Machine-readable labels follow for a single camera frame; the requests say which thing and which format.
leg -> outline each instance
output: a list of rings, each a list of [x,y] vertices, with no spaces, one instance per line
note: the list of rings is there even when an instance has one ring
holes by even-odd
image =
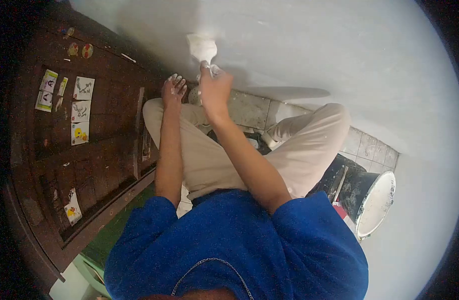
[[[265,157],[293,198],[304,197],[319,182],[341,148],[349,124],[346,108],[330,103],[312,114],[286,118],[268,131],[274,141],[285,141]]]
[[[159,148],[163,118],[161,98],[147,101],[143,106],[142,115],[149,134]],[[247,189],[224,149],[195,127],[206,122],[202,106],[183,104],[181,148],[184,183],[190,192],[190,200],[216,189]]]

right hand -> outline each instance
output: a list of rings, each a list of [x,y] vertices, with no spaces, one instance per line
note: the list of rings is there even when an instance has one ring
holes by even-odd
[[[200,70],[201,104],[208,121],[214,123],[229,118],[227,102],[231,92],[233,75],[226,73],[216,65],[209,66],[207,61],[201,62]]]

red object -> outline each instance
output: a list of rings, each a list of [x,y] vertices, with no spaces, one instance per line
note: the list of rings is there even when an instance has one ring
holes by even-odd
[[[341,219],[346,218],[347,213],[345,212],[343,207],[339,207],[339,206],[333,206],[333,207],[336,210],[336,212],[338,213],[338,215],[341,217]]]

person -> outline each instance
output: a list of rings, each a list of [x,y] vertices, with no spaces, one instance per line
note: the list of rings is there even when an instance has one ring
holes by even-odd
[[[155,196],[134,209],[106,262],[113,299],[363,299],[368,264],[321,179],[349,129],[339,104],[282,120],[262,156],[233,123],[233,77],[201,64],[202,106],[168,78],[144,104],[159,148]],[[209,123],[221,146],[195,125]],[[196,204],[178,219],[181,184]]]

tile floor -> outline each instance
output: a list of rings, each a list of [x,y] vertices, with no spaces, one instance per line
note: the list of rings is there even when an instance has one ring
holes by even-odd
[[[298,106],[285,104],[268,98],[262,98],[233,90],[228,101],[229,115],[244,132],[259,132],[289,117],[311,113]],[[200,127],[208,133],[211,127]],[[368,172],[381,173],[393,170],[396,167],[398,153],[382,141],[350,127],[347,138],[339,152],[341,155],[355,161]],[[181,191],[181,202],[177,215],[182,215],[191,210],[192,204],[186,196],[187,189]]]

